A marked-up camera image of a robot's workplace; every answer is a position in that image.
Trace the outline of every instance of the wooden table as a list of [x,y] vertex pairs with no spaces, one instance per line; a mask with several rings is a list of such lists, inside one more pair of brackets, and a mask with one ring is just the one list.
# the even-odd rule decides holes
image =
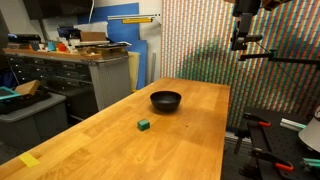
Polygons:
[[[153,109],[159,90],[182,95],[176,112]],[[39,165],[3,164],[0,179],[220,179],[229,96],[226,85],[160,79],[29,150]]]

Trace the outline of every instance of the cable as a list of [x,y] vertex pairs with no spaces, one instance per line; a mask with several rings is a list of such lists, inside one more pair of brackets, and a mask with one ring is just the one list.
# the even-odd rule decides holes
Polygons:
[[43,35],[43,38],[45,41],[48,41],[50,40],[49,38],[49,35],[46,31],[46,28],[44,27],[44,24],[43,24],[43,20],[42,19],[39,19],[39,25],[40,25],[40,29],[41,29],[41,32],[42,32],[42,35]]
[[91,16],[92,16],[93,7],[94,7],[94,0],[92,0],[92,6],[91,6],[91,10],[90,10],[89,23],[88,24],[90,24],[90,22],[91,22]]
[[[267,53],[270,53],[266,48],[264,48],[261,44],[259,44],[258,42],[256,42],[262,49],[264,49]],[[287,73],[287,71],[285,69],[283,69],[280,64],[278,62],[274,62],[276,63],[276,65],[288,76],[288,78],[301,90],[303,91],[306,95],[308,95],[311,99],[313,99],[314,101],[317,101],[318,103],[320,103],[320,99],[318,99],[317,97],[313,96],[311,93],[309,93],[308,91],[306,91],[305,89],[303,89],[303,87],[301,87],[299,85],[298,82],[296,82],[289,73]]]

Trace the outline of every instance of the patterned backdrop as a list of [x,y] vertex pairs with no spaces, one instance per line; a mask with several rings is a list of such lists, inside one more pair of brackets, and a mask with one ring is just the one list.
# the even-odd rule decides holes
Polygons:
[[[319,59],[319,6],[319,0],[293,0],[272,12],[260,9],[250,34],[263,35],[260,43],[276,49],[277,57]],[[230,85],[228,127],[239,127],[245,106],[310,114],[320,103],[274,62],[241,62],[239,53],[229,50],[235,25],[232,9],[233,4],[223,0],[163,0],[161,76]],[[251,43],[246,53],[265,52]],[[319,98],[319,67],[279,64],[299,86]]]

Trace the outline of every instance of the green block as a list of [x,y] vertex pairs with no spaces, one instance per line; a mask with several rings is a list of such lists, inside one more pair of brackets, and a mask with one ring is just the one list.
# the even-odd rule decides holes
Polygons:
[[150,128],[150,122],[143,119],[141,121],[138,121],[138,128],[140,129],[140,131],[144,131],[146,129]]

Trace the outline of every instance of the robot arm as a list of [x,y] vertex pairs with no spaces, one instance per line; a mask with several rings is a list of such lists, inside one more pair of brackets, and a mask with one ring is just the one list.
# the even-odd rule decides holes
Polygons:
[[[261,0],[225,0],[234,3],[232,16],[237,18],[237,24],[234,28],[231,38],[231,50],[246,50],[248,42],[260,41],[262,35],[248,35],[250,31],[253,16],[257,15]],[[271,11],[282,3],[291,0],[262,0],[262,7]]]

